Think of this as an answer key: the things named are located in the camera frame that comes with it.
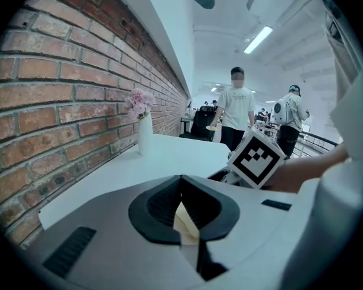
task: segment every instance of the black cap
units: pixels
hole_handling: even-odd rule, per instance
[[[289,91],[298,91],[298,94],[301,96],[301,93],[300,93],[300,87],[298,85],[292,85],[290,88],[289,88]]]
[[[231,69],[231,75],[233,75],[234,73],[242,73],[244,75],[244,71],[240,66],[236,66],[235,68]]]

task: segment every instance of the black pants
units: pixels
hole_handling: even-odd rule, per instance
[[[233,152],[237,146],[241,143],[244,131],[235,130],[230,127],[222,127],[222,136],[220,142],[226,144],[228,148]]]
[[[277,144],[289,158],[293,153],[300,131],[290,126],[281,126]]]

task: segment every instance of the white cube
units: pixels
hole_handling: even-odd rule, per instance
[[[284,162],[285,157],[277,143],[252,127],[227,164],[251,187],[260,189]]]

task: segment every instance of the brick wall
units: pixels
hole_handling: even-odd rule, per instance
[[[0,224],[26,247],[38,211],[134,145],[123,100],[150,91],[155,133],[179,135],[186,93],[120,0],[26,0],[0,40]]]

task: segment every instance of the ceiling light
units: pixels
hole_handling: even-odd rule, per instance
[[[250,54],[265,38],[273,31],[268,26],[262,29],[260,33],[255,37],[255,39],[246,47],[244,53]]]

